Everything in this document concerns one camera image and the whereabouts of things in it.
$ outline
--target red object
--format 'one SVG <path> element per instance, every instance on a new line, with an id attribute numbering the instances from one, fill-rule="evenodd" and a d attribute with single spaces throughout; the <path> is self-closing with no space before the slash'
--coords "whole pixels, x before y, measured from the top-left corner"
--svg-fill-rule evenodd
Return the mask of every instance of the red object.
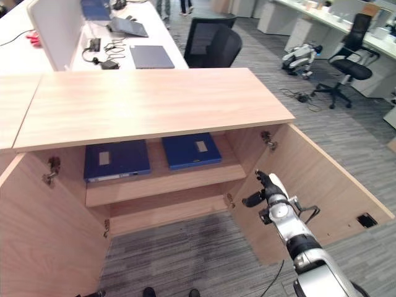
<path id="1" fill-rule="evenodd" d="M 41 47 L 40 37 L 38 36 L 36 31 L 32 31 L 31 33 L 26 35 L 26 38 L 30 39 L 30 43 L 34 47 L 36 47 L 36 48 Z"/>

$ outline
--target blue binder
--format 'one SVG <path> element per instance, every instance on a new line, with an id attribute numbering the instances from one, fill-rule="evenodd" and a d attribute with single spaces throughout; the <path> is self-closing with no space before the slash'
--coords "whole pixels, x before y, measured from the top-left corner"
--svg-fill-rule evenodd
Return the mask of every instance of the blue binder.
<path id="1" fill-rule="evenodd" d="M 222 156 L 209 133 L 164 137 L 162 144 L 171 170 L 222 161 Z"/>
<path id="2" fill-rule="evenodd" d="M 87 183 L 149 173 L 144 140 L 87 145 L 85 149 L 84 180 Z"/>

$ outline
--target gray carpet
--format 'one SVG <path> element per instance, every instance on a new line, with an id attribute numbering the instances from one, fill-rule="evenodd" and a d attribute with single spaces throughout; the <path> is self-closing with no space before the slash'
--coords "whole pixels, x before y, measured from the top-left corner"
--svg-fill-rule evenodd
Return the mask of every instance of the gray carpet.
<path id="1" fill-rule="evenodd" d="M 191 18 L 178 15 L 178 2 L 171 2 L 170 32 L 183 53 Z M 215 16 L 209 0 L 195 0 L 194 6 L 195 16 Z M 310 92 L 318 81 L 334 84 L 339 74 L 326 61 L 316 61 L 310 81 L 286 75 L 280 58 L 287 37 L 265 35 L 256 27 L 257 20 L 238 19 L 234 29 L 244 46 L 233 67 L 250 68 L 296 116 L 303 132 L 396 213 L 396 155 L 386 147 L 396 131 L 382 120 L 392 107 L 345 87 L 352 109 L 340 102 L 330 110 L 330 98 L 319 94 L 313 103 L 321 110 L 310 111 L 280 88 Z M 396 296 L 396 222 L 326 248 L 372 297 Z M 187 296 L 193 287 L 202 297 L 259 297 L 277 270 L 278 265 L 258 263 L 231 216 L 221 213 L 115 238 L 100 287 L 109 297 L 140 296 L 145 286 L 154 287 L 158 297 Z M 295 296 L 295 277 L 288 260 L 266 296 Z"/>

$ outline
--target gray laptop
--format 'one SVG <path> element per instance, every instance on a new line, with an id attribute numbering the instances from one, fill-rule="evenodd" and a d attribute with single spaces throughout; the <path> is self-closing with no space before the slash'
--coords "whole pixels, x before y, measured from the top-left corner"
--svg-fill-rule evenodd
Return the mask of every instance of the gray laptop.
<path id="1" fill-rule="evenodd" d="M 136 69 L 173 69 L 174 65 L 160 45 L 136 45 L 131 47 Z"/>
<path id="2" fill-rule="evenodd" d="M 113 32 L 122 32 L 139 37 L 149 37 L 141 23 L 131 20 L 113 17 L 110 22 L 110 27 Z"/>

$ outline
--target cabinet shelf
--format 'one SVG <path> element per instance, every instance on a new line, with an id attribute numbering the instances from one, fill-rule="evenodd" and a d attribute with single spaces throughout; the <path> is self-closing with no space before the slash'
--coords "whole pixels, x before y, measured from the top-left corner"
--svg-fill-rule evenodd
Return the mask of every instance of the cabinet shelf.
<path id="1" fill-rule="evenodd" d="M 213 139 L 222 155 L 221 163 L 176 171 L 169 170 L 162 143 L 158 140 L 148 141 L 151 174 L 89 183 L 86 206 L 113 204 L 245 178 L 245 171 L 235 157 L 225 135 L 215 135 Z"/>
<path id="2" fill-rule="evenodd" d="M 227 209 L 216 184 L 111 205 L 113 236 L 201 217 Z"/>

